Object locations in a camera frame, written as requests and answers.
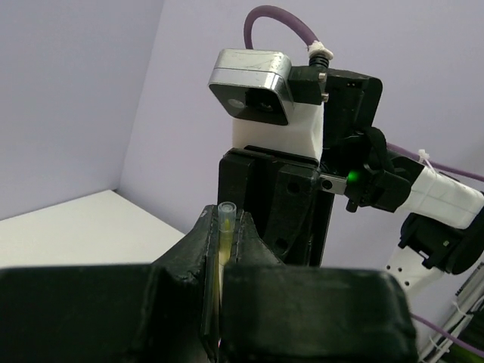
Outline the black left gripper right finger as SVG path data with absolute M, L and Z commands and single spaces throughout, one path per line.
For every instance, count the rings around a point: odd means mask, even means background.
M 244 211 L 237 214 L 234 228 L 234 239 L 231 247 L 231 258 L 225 268 L 235 264 L 283 264 L 283 262 L 259 236 L 252 215 Z

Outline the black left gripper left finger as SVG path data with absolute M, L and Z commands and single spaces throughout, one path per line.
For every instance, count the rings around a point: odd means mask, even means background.
M 205 206 L 193 228 L 151 265 L 162 268 L 174 281 L 203 284 L 215 255 L 218 221 L 217 205 Z

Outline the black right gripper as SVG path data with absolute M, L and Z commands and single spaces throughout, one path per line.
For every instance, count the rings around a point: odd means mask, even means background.
M 258 235 L 289 265 L 322 262 L 334 196 L 323 190 L 318 161 L 249 146 L 219 162 L 218 201 L 249 213 Z

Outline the yellow clear pen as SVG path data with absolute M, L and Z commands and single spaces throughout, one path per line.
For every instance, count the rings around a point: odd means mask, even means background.
M 219 226 L 219 303 L 222 303 L 224 269 L 231 258 L 237 207 L 234 203 L 225 201 L 218 205 L 217 211 Z

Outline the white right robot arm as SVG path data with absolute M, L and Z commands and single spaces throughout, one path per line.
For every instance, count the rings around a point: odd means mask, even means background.
M 351 213 L 408 211 L 386 270 L 409 296 L 482 255 L 482 192 L 390 150 L 372 125 L 378 78 L 313 66 L 218 67 L 209 89 L 234 119 L 218 199 L 249 213 L 282 261 L 321 263 L 336 195 Z

